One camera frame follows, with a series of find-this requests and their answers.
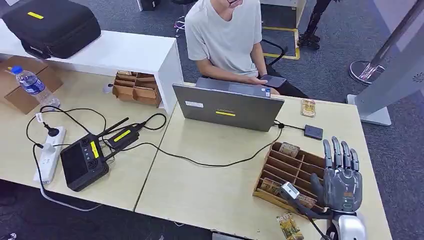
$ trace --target man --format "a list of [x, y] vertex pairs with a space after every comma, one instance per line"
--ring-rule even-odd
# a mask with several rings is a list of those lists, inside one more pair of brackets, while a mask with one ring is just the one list
[[[281, 77], [266, 66], [259, 0], [199, 0], [185, 17], [188, 58], [204, 76], [252, 85]], [[287, 81], [272, 94], [308, 98]]]

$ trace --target wooden organizer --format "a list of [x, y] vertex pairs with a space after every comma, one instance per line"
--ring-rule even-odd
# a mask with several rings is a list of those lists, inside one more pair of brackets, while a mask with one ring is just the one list
[[[306, 218], [306, 216], [299, 214], [295, 208], [288, 205], [286, 200], [262, 190], [260, 187], [265, 178], [280, 184], [290, 182], [301, 194], [318, 200], [318, 197], [312, 193], [310, 177], [312, 173], [315, 173], [319, 177], [321, 184], [323, 183], [325, 161], [323, 158], [303, 150], [299, 150], [296, 157], [285, 155], [279, 152], [281, 145], [281, 142], [274, 142], [269, 148], [263, 168], [257, 179], [253, 196]], [[322, 212], [324, 208], [315, 204], [312, 210]]]
[[139, 102], [156, 107], [162, 101], [155, 77], [140, 72], [131, 72], [131, 75], [117, 73], [112, 93], [122, 101]]

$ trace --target power strip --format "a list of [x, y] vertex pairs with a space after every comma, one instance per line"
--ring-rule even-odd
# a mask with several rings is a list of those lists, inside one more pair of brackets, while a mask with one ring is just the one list
[[[45, 144], [60, 145], [64, 143], [66, 129], [63, 126], [55, 127], [59, 130], [59, 134], [56, 136], [47, 136]], [[54, 146], [54, 152], [48, 152], [43, 150], [41, 156], [38, 158], [38, 165], [41, 172], [41, 180], [43, 184], [49, 184], [52, 182], [55, 176], [56, 166], [58, 165], [59, 156], [61, 155], [62, 146]], [[39, 182], [39, 172], [35, 169], [34, 181]]]

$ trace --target yellow tape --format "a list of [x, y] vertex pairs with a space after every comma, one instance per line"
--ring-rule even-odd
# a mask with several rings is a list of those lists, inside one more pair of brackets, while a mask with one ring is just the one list
[[96, 159], [96, 158], [99, 157], [99, 152], [97, 152], [96, 144], [94, 143], [94, 141], [92, 141], [90, 144], [91, 144], [91, 149], [92, 149], [93, 154], [94, 154], [94, 158]]
[[121, 135], [119, 135], [118, 137], [116, 137], [113, 141], [116, 143], [118, 142], [121, 138], [127, 136], [129, 133], [131, 133], [130, 130], [126, 130], [124, 133], [122, 133]]
[[[298, 46], [299, 41], [299, 30], [297, 28], [284, 28], [284, 27], [273, 27], [273, 26], [263, 26], [262, 29], [266, 30], [278, 30], [278, 31], [290, 31], [294, 33], [294, 56], [282, 56], [283, 59], [299, 60], [301, 58], [301, 51]], [[279, 54], [273, 53], [264, 53], [265, 57], [278, 58]]]
[[28, 12], [28, 15], [30, 15], [30, 16], [36, 18], [36, 19], [43, 19], [44, 18], [43, 16], [38, 15], [37, 13], [34, 13], [32, 11]]
[[223, 111], [216, 111], [216, 114], [221, 114], [221, 115], [227, 115], [227, 116], [232, 116], [235, 117], [236, 115], [234, 113], [228, 113], [228, 112], [223, 112]]

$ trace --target smartphone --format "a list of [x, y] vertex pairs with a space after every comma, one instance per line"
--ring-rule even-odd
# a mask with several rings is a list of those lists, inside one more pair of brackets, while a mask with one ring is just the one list
[[271, 75], [263, 75], [260, 79], [268, 81], [266, 84], [264, 84], [264, 86], [275, 88], [275, 89], [281, 87], [287, 80], [284, 77], [271, 76]]

